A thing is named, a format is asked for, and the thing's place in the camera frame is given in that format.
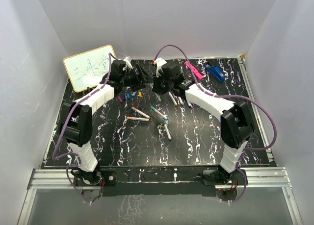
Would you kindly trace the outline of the yellow cap marker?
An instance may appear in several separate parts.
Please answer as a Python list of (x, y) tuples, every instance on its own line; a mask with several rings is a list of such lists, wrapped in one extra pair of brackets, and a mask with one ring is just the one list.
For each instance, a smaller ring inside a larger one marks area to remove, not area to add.
[(174, 96), (172, 95), (172, 93), (171, 93), (171, 92), (168, 92), (168, 95), (169, 95), (170, 99), (172, 100), (173, 104), (174, 104), (175, 106), (178, 106), (178, 104), (177, 104), (177, 102), (176, 102)]

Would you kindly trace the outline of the blue stapler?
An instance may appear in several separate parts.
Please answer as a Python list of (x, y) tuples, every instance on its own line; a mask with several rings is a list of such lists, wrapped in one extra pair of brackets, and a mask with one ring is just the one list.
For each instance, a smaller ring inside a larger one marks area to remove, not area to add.
[(211, 63), (207, 62), (205, 64), (205, 69), (220, 82), (224, 81), (224, 74), (217, 66), (213, 66)]

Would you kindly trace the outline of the yellow framed whiteboard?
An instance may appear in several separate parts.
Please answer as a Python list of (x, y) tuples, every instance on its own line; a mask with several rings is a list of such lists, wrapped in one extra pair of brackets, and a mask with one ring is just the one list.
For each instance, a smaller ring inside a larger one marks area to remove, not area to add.
[(76, 93), (87, 88), (96, 87), (109, 70), (109, 61), (115, 55), (112, 45), (105, 45), (96, 49), (75, 54), (63, 59), (63, 64)]

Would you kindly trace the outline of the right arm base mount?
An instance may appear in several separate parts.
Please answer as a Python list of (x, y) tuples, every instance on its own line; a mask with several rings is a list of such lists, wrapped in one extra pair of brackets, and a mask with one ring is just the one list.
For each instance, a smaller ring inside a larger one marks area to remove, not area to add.
[(237, 183), (238, 186), (248, 184), (248, 179), (245, 171), (235, 170), (231, 173), (226, 172), (224, 169), (203, 170), (198, 173), (201, 181), (206, 185), (231, 185)]

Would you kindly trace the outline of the teal cap marker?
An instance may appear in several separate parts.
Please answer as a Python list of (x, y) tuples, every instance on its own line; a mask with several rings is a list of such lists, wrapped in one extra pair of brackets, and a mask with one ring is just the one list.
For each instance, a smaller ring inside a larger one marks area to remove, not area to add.
[(164, 120), (168, 120), (168, 117), (162, 114), (159, 110), (157, 110), (155, 107), (151, 106), (151, 109), (156, 112), (160, 117), (162, 117)]

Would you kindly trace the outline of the tan cap marker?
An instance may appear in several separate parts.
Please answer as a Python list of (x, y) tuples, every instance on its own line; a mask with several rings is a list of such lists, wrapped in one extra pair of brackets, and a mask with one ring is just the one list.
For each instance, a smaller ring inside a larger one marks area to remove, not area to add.
[(137, 108), (135, 108), (135, 107), (133, 107), (133, 106), (132, 106), (131, 108), (132, 108), (132, 110), (134, 110), (135, 112), (137, 112), (137, 113), (139, 113), (140, 115), (144, 116), (145, 118), (147, 118), (147, 119), (150, 119), (150, 118), (151, 118), (149, 115), (147, 115), (146, 113), (140, 111), (139, 109), (137, 109)]

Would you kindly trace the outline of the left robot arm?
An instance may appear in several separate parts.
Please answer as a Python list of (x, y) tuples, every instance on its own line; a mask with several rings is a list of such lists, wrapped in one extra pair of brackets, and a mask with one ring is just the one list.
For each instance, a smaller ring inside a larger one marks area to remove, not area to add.
[(70, 155), (75, 156), (78, 168), (85, 172), (84, 179), (90, 185), (97, 185), (102, 175), (96, 170), (98, 161), (90, 144), (94, 113), (118, 96), (124, 87), (138, 91), (152, 81), (152, 77), (139, 64), (134, 68), (127, 59), (114, 60), (108, 73), (102, 77), (94, 90), (72, 103), (62, 105), (60, 134), (55, 148), (59, 148), (63, 139), (66, 140), (72, 151)]

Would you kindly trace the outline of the salmon cap marker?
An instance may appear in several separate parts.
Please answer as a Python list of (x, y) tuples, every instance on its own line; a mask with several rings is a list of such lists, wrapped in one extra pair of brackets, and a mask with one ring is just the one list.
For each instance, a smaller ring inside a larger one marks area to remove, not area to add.
[(126, 118), (127, 120), (144, 121), (144, 122), (148, 122), (150, 120), (149, 118), (130, 117), (130, 116), (127, 116)]

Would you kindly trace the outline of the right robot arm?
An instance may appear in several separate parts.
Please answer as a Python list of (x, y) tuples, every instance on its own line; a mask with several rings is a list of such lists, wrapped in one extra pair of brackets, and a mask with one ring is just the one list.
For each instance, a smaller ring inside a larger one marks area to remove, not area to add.
[(244, 148), (255, 131), (248, 104), (219, 98), (200, 83), (185, 78), (181, 67), (162, 58), (155, 59), (156, 74), (152, 76), (152, 91), (163, 95), (169, 91), (175, 96), (200, 106), (220, 122), (220, 136), (225, 146), (219, 163), (219, 180), (230, 184), (236, 179), (236, 170)]

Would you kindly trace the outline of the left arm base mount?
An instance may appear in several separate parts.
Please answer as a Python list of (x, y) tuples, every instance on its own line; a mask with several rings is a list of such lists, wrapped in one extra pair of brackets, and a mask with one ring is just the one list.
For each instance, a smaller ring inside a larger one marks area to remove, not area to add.
[(90, 186), (115, 186), (117, 173), (115, 171), (96, 169), (93, 172), (86, 172), (81, 169), (71, 170), (71, 175), (75, 178), (75, 185), (86, 184)]

